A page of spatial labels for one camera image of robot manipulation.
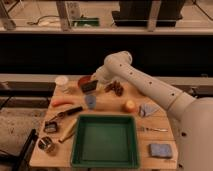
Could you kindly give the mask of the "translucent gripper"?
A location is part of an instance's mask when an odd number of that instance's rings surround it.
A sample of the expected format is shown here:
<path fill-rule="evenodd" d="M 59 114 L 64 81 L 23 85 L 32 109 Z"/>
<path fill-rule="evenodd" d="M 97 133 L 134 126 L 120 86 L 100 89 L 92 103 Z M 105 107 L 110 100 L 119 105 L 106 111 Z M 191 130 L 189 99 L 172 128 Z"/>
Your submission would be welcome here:
<path fill-rule="evenodd" d="M 105 81 L 100 76 L 97 76 L 95 73 L 92 74 L 91 80 L 97 81 L 97 91 L 102 91 L 105 88 Z"/>

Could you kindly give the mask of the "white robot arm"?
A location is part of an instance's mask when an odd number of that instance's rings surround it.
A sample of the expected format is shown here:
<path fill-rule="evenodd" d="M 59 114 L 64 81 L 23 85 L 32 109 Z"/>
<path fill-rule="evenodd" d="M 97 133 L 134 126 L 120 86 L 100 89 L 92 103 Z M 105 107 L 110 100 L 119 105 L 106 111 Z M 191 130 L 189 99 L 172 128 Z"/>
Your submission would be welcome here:
<path fill-rule="evenodd" d="M 213 171 L 213 98 L 197 99 L 131 64 L 128 51 L 113 53 L 93 76 L 102 84 L 114 77 L 128 81 L 180 122 L 180 171 Z"/>

